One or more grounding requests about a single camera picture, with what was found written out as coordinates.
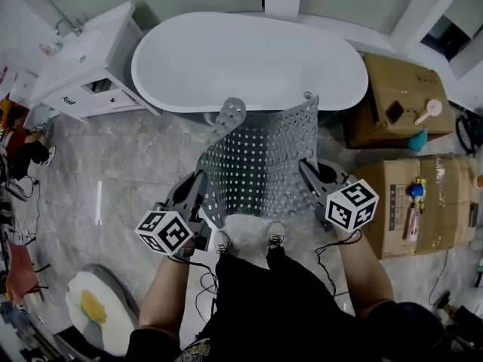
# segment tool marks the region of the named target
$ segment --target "metal sheet with holes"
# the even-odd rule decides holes
[[[233,114],[244,116],[238,125],[229,115],[233,104],[227,107],[220,115],[228,116],[215,124],[217,129],[228,126],[225,133],[215,130],[224,137],[211,140],[196,168],[208,174],[202,203],[208,218],[222,228],[232,214],[283,219],[313,211],[316,198],[300,176],[298,161],[317,167],[318,97],[283,112],[254,112],[246,118],[245,108],[236,110]]]

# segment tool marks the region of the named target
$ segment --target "yellow object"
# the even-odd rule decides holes
[[[81,308],[91,321],[104,324],[107,321],[106,309],[89,290],[81,292]]]

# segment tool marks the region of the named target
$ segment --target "white freestanding bathtub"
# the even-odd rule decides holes
[[[218,112],[228,97],[247,110],[282,110],[320,96],[320,110],[354,106],[368,88],[357,51],[321,29],[265,17],[197,12],[169,19],[138,45],[141,95],[172,112]]]

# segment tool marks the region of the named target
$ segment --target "gray tile floor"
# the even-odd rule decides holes
[[[204,150],[208,127],[165,112],[155,117],[147,111],[122,112],[94,117],[83,124],[61,116],[54,122],[51,140],[57,156],[50,167],[31,165],[31,174],[41,181],[38,235],[35,250],[39,262],[52,264],[42,273],[50,289],[33,311],[56,333],[70,323],[64,296],[67,282],[84,265],[102,264],[127,287],[138,303],[154,278],[161,260],[135,235],[133,228],[154,201],[163,201],[173,184],[194,169]],[[346,170],[381,159],[409,156],[406,150],[348,150],[336,120],[318,133],[318,156],[341,164]],[[429,143],[421,154],[461,153],[454,135]],[[97,182],[102,180],[102,225],[95,225]],[[19,230],[35,229],[37,191],[27,203],[15,202]],[[239,249],[239,256],[266,267],[264,259],[268,220],[231,216],[227,231]],[[285,222],[287,252],[327,282],[315,261],[313,250],[333,238],[312,218]],[[448,265],[435,295],[451,289],[455,295],[473,280],[480,253],[466,246],[449,253]],[[392,280],[395,298],[428,304],[429,291],[441,270],[445,253],[383,261]],[[197,253],[196,261],[214,267],[214,252]],[[337,248],[322,259],[337,285],[346,290]],[[182,343],[191,342],[204,323],[195,309],[195,296],[202,289],[204,269],[192,267],[186,312],[181,329]],[[208,318],[210,293],[198,299],[201,313]],[[351,312],[349,297],[337,297],[340,307]]]

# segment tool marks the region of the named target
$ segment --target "chair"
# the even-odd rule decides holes
[[[48,288],[40,285],[40,281],[37,278],[37,273],[50,267],[47,264],[45,267],[34,270],[32,259],[30,258],[29,245],[33,238],[26,244],[17,245],[11,241],[7,241],[8,252],[10,254],[10,271],[7,276],[7,285],[12,295],[12,302],[15,305],[21,303],[22,298],[27,293],[38,292],[41,288]]]

